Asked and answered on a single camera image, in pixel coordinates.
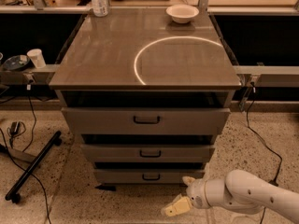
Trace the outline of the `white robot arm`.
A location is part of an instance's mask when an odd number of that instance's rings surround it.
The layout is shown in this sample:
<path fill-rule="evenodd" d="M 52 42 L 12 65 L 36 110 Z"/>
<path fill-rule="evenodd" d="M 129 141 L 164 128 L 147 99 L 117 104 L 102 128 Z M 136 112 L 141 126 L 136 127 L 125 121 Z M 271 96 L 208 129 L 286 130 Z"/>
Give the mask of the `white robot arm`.
<path fill-rule="evenodd" d="M 193 208 L 208 209 L 214 206 L 253 215 L 263 207 L 299 224 L 299 194 L 263 181 L 243 170 L 233 170 L 222 179 L 195 179 L 184 176 L 186 195 L 179 194 L 161 210 L 168 217 L 178 216 Z"/>

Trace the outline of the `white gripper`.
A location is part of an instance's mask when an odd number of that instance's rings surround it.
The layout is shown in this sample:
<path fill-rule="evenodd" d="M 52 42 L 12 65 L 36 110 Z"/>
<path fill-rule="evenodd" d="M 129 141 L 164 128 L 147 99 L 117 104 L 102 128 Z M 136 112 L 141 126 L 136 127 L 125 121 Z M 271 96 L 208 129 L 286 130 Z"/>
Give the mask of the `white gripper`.
<path fill-rule="evenodd" d="M 161 214 L 166 217 L 175 217 L 189 212 L 192 206 L 198 209 L 208 209 L 205 184 L 203 179 L 195 179 L 191 176 L 183 176 L 183 183 L 187 186 L 187 196 L 179 194 L 173 202 L 161 209 Z"/>

